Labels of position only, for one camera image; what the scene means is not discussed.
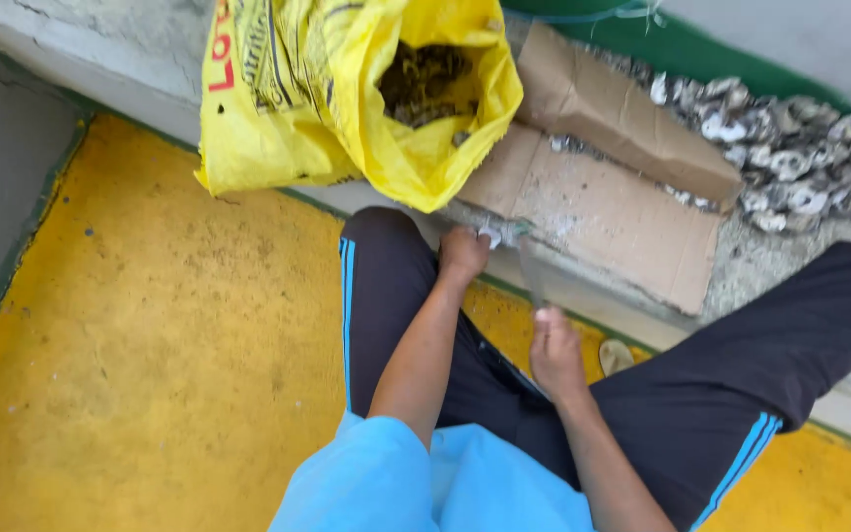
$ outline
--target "person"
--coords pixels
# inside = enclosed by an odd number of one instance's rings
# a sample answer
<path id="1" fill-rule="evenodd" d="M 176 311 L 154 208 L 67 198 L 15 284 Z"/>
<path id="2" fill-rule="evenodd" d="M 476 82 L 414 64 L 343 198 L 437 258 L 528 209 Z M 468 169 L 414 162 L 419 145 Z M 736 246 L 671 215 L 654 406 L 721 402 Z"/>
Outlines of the person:
<path id="1" fill-rule="evenodd" d="M 397 210 L 339 253 L 347 407 L 269 531 L 694 530 L 778 432 L 851 371 L 851 243 L 643 364 L 587 386 L 558 308 L 529 385 L 464 316 L 487 236 L 439 256 Z"/>

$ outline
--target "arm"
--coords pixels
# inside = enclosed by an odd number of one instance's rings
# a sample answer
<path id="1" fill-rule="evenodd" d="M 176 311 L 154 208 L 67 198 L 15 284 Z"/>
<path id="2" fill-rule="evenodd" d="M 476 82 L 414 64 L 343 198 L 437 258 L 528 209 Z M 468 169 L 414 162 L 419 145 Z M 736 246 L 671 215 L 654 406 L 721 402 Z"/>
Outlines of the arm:
<path id="1" fill-rule="evenodd" d="M 630 465 L 586 385 L 580 337 L 557 308 L 534 316 L 530 367 L 553 399 L 600 532 L 675 528 Z"/>
<path id="2" fill-rule="evenodd" d="M 465 288 L 488 263 L 488 236 L 456 227 L 443 236 L 439 278 L 386 364 L 372 396 L 369 417 L 395 417 L 408 425 L 428 451 L 439 419 L 458 311 Z"/>

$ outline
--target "light blue shirt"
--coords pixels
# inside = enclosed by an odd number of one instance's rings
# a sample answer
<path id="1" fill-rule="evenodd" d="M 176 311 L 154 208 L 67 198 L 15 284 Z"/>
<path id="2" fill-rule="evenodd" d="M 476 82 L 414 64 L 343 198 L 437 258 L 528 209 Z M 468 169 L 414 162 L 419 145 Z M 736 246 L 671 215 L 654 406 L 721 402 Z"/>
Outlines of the light blue shirt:
<path id="1" fill-rule="evenodd" d="M 479 425 L 438 429 L 432 452 L 402 421 L 345 412 L 294 472 L 269 532 L 593 531 L 590 507 Z"/>

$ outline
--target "concrete wall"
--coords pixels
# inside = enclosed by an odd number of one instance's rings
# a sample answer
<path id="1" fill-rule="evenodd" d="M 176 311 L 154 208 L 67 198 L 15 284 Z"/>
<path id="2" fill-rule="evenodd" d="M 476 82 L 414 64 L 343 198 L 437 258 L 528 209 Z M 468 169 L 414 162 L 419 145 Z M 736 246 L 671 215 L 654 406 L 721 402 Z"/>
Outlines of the concrete wall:
<path id="1" fill-rule="evenodd" d="M 820 81 L 851 101 L 851 2 L 665 0 L 661 7 L 722 42 Z"/>

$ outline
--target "man's right hand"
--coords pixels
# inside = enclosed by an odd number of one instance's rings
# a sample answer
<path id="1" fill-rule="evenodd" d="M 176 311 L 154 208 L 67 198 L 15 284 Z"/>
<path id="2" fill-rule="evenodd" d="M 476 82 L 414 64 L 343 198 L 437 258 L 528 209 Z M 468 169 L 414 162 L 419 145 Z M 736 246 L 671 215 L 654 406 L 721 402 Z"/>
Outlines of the man's right hand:
<path id="1" fill-rule="evenodd" d="M 563 317 L 560 308 L 540 308 L 534 314 L 530 371 L 534 381 L 558 406 L 589 391 L 580 335 Z"/>

